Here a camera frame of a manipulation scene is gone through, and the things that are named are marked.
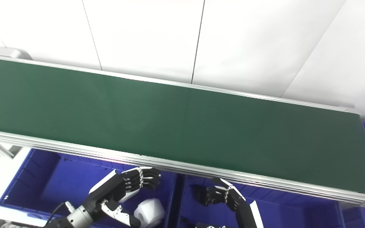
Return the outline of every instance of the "robot finger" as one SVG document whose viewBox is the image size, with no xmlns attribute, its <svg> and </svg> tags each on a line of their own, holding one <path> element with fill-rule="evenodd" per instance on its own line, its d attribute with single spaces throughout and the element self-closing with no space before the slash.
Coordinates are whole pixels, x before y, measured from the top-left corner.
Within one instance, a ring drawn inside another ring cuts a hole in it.
<svg viewBox="0 0 365 228">
<path fill-rule="evenodd" d="M 123 171 L 121 175 L 125 181 L 140 179 L 140 172 L 138 168 Z"/>
<path fill-rule="evenodd" d="M 126 185 L 126 192 L 133 192 L 138 190 L 139 188 L 142 187 L 142 184 L 139 182 L 135 182 L 135 183 L 131 183 Z"/>
<path fill-rule="evenodd" d="M 222 185 L 224 188 L 229 188 L 230 186 L 233 186 L 231 183 L 225 181 L 224 179 L 220 178 L 220 177 L 213 177 L 211 179 L 211 181 L 215 184 L 219 184 Z"/>
<path fill-rule="evenodd" d="M 160 185 L 160 181 L 158 179 L 150 179 L 143 181 L 143 187 L 148 188 L 150 190 L 155 190 L 157 186 Z"/>
<path fill-rule="evenodd" d="M 153 167 L 140 167 L 142 169 L 143 178 L 153 177 L 153 178 L 160 178 L 160 170 L 153 168 Z"/>
<path fill-rule="evenodd" d="M 138 218 L 131 215 L 126 209 L 123 209 L 122 206 L 113 199 L 103 201 L 101 203 L 101 209 L 105 214 L 123 224 L 136 228 L 141 225 Z"/>
</svg>

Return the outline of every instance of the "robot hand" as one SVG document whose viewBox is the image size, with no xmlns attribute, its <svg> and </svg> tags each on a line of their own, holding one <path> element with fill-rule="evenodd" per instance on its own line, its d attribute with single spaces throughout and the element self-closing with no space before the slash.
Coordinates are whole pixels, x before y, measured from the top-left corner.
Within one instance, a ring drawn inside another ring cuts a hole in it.
<svg viewBox="0 0 365 228">
<path fill-rule="evenodd" d="M 126 193 L 142 187 L 154 190 L 160 184 L 160 171 L 152 167 L 136 167 L 120 174 L 110 172 L 93 186 L 80 207 L 67 217 L 47 223 L 45 228 L 88 228 L 106 215 L 132 227 L 140 227 L 139 219 L 118 203 Z"/>
<path fill-rule="evenodd" d="M 155 190 L 160 184 L 159 178 L 161 177 L 160 171 L 152 167 L 136 167 L 130 170 L 126 170 L 120 174 L 125 182 L 125 194 L 129 192 L 134 192 L 142 187 L 146 187 L 150 190 Z M 111 218 L 122 222 L 131 227 L 140 227 L 141 222 L 139 219 L 134 217 L 122 208 L 122 206 L 116 202 L 115 198 L 120 200 L 113 193 L 112 198 L 104 199 L 101 203 L 102 211 L 110 216 Z"/>
<path fill-rule="evenodd" d="M 231 211 L 235 212 L 239 228 L 257 228 L 252 209 L 239 190 L 222 178 L 214 177 L 211 180 L 222 186 L 210 186 L 206 189 L 203 189 L 202 186 L 194 186 L 196 193 L 199 193 L 198 200 L 201 204 L 208 206 L 209 204 L 225 203 Z"/>
</svg>

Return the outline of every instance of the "metal rail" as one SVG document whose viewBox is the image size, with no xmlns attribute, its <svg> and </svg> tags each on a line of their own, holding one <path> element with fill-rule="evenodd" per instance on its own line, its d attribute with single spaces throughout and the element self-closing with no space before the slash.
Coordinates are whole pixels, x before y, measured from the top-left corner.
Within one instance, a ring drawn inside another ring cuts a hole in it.
<svg viewBox="0 0 365 228">
<path fill-rule="evenodd" d="M 109 162 L 118 162 L 138 166 L 154 166 L 165 171 L 197 175 L 202 177 L 220 176 L 228 181 L 233 181 L 241 184 L 276 189 L 308 196 L 327 198 L 365 207 L 365 194 L 343 189 L 336 189 L 325 186 L 301 183 L 292 180 L 273 178 L 269 176 L 262 176 L 233 170 L 225 170 L 209 166 L 201 166 L 191 163 L 160 159 L 156 157 L 148 157 L 122 151 L 72 144 L 68 142 L 23 136 L 1 131 L 0 142 L 15 144 L 17 146 L 26 146 L 36 149 L 49 150 L 57 153 L 96 158 Z"/>
</svg>

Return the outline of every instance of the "blue plastic bin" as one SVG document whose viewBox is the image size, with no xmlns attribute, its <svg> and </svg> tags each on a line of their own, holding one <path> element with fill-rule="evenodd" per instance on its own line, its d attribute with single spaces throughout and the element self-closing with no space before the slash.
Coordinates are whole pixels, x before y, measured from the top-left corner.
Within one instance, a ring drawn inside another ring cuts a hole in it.
<svg viewBox="0 0 365 228">
<path fill-rule="evenodd" d="M 349 208 L 343 211 L 346 228 L 365 228 L 365 208 Z"/>
<path fill-rule="evenodd" d="M 203 206 L 194 198 L 193 185 L 214 185 L 210 179 L 186 176 L 176 228 L 191 228 L 197 222 L 238 227 L 235 214 L 225 204 Z M 265 228 L 343 228 L 337 201 L 295 193 L 235 184 L 248 203 L 256 200 Z"/>
<path fill-rule="evenodd" d="M 28 212 L 29 216 L 48 219 L 53 209 L 63 201 L 70 201 L 76 208 L 81 205 L 89 190 L 113 169 L 128 170 L 134 166 L 89 159 L 44 150 L 32 149 L 14 179 L 0 199 L 0 206 Z M 123 203 L 131 213 L 138 204 L 149 198 L 158 198 L 166 216 L 158 228 L 167 228 L 171 216 L 171 202 L 176 185 L 176 174 L 161 172 L 161 185 L 155 190 L 141 189 Z M 67 216 L 65 207 L 57 216 Z M 109 217 L 98 221 L 95 227 L 127 228 Z"/>
</svg>

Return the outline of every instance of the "white cylindrical object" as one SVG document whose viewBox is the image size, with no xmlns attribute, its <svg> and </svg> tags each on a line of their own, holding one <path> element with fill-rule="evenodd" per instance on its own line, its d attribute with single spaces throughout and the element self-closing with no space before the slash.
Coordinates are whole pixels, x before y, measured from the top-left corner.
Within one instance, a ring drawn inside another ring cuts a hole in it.
<svg viewBox="0 0 365 228">
<path fill-rule="evenodd" d="M 140 220 L 140 228 L 152 228 L 160 224 L 165 211 L 158 199 L 147 199 L 141 202 L 133 214 Z"/>
</svg>

